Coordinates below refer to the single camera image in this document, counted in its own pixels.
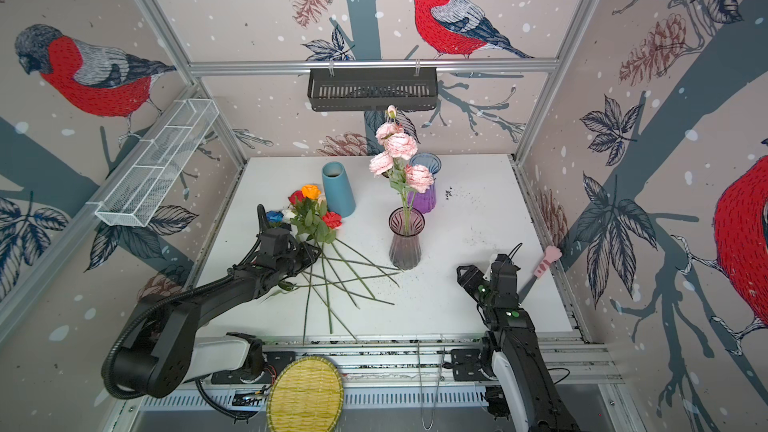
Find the blue rose flower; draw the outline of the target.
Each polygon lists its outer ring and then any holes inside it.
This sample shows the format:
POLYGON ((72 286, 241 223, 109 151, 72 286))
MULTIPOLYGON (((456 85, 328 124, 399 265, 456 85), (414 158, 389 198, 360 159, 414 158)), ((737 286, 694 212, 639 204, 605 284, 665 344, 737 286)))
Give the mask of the blue rose flower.
POLYGON ((268 211, 266 219, 269 224, 280 224, 283 222, 284 215, 281 211, 268 211))

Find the smoky pink glass vase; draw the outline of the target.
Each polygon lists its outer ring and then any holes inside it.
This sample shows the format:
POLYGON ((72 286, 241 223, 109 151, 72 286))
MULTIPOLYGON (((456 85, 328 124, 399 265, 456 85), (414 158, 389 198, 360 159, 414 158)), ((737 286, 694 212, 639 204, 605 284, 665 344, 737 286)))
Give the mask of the smoky pink glass vase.
POLYGON ((419 236, 426 225, 423 214, 415 209, 406 214, 403 208, 398 208, 390 214, 388 225, 393 233, 390 261, 401 270, 415 268, 422 258, 419 236))

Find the pink carnation flower stem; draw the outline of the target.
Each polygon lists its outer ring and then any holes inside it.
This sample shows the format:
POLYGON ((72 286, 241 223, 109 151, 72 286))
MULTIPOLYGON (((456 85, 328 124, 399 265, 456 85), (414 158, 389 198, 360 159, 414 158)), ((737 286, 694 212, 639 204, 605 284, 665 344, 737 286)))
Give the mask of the pink carnation flower stem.
POLYGON ((404 221, 405 233, 411 233, 410 217, 413 200, 418 194, 424 194, 433 185, 434 177, 429 168, 424 165, 407 165, 405 167, 404 189, 404 221))

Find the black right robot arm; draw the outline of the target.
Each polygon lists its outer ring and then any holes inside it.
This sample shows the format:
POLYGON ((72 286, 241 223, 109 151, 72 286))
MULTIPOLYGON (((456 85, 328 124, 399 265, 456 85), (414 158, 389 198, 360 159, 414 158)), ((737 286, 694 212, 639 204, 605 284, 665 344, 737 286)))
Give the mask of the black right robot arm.
POLYGON ((456 269, 457 283, 473 299, 486 332, 477 348, 450 351, 453 379, 496 381, 485 392, 488 412, 511 420, 517 431, 578 431, 543 360, 533 321, 521 305, 518 271, 509 254, 496 256, 489 275, 475 265, 456 269))

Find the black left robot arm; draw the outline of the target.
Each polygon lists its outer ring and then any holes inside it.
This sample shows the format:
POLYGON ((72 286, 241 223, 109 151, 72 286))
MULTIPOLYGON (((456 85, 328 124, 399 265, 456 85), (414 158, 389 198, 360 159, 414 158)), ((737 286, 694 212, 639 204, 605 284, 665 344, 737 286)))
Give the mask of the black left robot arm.
POLYGON ((270 226, 264 207, 257 212, 256 242, 222 278, 174 296, 148 295, 137 303, 101 368, 111 396, 163 398, 183 383, 218 372, 263 372, 261 339, 241 332, 198 334, 211 320, 308 270, 321 255, 287 226, 270 226))

